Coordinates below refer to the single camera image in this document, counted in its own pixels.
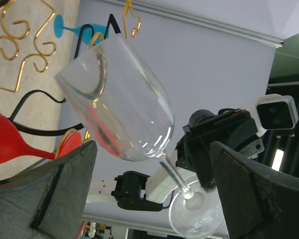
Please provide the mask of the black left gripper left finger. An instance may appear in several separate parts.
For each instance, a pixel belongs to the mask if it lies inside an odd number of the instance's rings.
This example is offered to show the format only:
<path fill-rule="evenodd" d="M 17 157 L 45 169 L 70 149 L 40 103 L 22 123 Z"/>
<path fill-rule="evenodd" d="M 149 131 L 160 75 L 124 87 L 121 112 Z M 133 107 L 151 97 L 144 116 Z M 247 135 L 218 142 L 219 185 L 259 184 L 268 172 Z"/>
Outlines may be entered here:
<path fill-rule="evenodd" d="M 89 192 L 97 145 L 0 181 L 0 239 L 75 239 Z"/>

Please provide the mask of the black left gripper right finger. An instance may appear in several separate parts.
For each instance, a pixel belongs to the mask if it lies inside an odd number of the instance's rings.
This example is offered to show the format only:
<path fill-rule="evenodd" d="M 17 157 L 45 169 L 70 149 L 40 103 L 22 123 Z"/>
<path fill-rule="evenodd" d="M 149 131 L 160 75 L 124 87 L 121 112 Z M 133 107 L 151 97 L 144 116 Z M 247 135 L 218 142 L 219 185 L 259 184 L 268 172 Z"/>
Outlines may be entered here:
<path fill-rule="evenodd" d="M 210 158 L 231 239 L 299 239 L 299 178 L 217 141 Z"/>

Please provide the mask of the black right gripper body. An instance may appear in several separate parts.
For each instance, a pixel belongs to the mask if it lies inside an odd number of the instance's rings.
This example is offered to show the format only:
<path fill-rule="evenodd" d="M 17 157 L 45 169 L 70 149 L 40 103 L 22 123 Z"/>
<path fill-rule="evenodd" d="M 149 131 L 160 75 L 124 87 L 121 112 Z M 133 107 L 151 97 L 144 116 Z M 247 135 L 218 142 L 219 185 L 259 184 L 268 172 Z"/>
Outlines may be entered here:
<path fill-rule="evenodd" d="M 218 141 L 247 158 L 264 151 L 255 120 L 247 110 L 221 109 L 217 115 L 198 110 L 183 131 L 176 145 L 176 166 L 196 173 L 202 187 L 216 186 L 209 155 L 212 142 Z"/>

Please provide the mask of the red plastic wine glass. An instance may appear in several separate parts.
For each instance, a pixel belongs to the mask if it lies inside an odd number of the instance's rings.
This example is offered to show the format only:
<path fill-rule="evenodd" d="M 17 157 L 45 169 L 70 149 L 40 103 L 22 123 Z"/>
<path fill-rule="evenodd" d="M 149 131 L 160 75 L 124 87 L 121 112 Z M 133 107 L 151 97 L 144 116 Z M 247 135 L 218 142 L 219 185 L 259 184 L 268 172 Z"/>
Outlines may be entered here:
<path fill-rule="evenodd" d="M 0 114 L 0 164 L 27 155 L 54 160 L 80 145 L 80 132 L 70 129 L 65 133 L 56 153 L 34 148 L 24 141 L 14 124 Z"/>

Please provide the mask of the clear wine glass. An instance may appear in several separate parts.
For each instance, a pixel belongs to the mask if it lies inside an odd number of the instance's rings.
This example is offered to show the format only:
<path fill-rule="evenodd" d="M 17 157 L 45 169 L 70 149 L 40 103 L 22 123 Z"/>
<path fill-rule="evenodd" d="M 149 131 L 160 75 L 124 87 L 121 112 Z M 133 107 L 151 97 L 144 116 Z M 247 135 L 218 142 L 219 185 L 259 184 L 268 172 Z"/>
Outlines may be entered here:
<path fill-rule="evenodd" d="M 174 114 L 159 79 L 121 35 L 89 49 L 56 74 L 82 125 L 109 153 L 126 161 L 157 160 L 180 189 L 169 222 L 180 236 L 202 239 L 224 224 L 217 188 L 186 183 L 166 154 Z"/>

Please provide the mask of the cyan plastic wine glass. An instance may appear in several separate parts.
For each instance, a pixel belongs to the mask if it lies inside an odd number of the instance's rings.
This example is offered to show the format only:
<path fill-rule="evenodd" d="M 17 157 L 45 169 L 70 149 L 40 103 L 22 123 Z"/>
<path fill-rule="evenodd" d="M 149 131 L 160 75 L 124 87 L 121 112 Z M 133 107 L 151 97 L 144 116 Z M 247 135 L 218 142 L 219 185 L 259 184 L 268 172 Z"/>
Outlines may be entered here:
<path fill-rule="evenodd" d="M 101 32 L 103 35 L 105 34 L 106 26 L 95 24 L 95 23 L 90 23 L 89 25 L 93 27 L 95 32 Z M 60 14 L 58 14 L 54 19 L 53 29 L 54 29 L 54 34 L 57 38 L 61 38 L 65 30 L 71 31 L 75 35 L 79 36 L 81 28 L 82 26 L 76 28 L 66 27 L 64 25 L 63 17 Z M 92 39 L 92 30 L 88 28 L 83 32 L 82 41 L 85 45 L 89 45 L 91 39 Z"/>

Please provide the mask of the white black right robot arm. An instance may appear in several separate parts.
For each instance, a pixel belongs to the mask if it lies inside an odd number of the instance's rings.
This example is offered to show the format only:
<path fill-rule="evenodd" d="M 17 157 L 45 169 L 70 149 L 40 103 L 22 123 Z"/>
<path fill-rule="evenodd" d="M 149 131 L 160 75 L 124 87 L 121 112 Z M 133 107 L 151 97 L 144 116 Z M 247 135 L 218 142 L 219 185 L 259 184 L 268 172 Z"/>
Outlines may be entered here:
<path fill-rule="evenodd" d="M 255 109 L 221 109 L 217 115 L 208 110 L 192 114 L 183 127 L 184 136 L 170 159 L 183 179 L 196 175 L 206 190 L 216 188 L 209 146 L 219 141 L 246 157 L 264 150 L 261 136 L 266 132 Z M 114 203 L 130 211 L 159 212 L 177 184 L 165 169 L 153 176 L 127 171 L 114 179 L 92 182 L 87 203 Z"/>

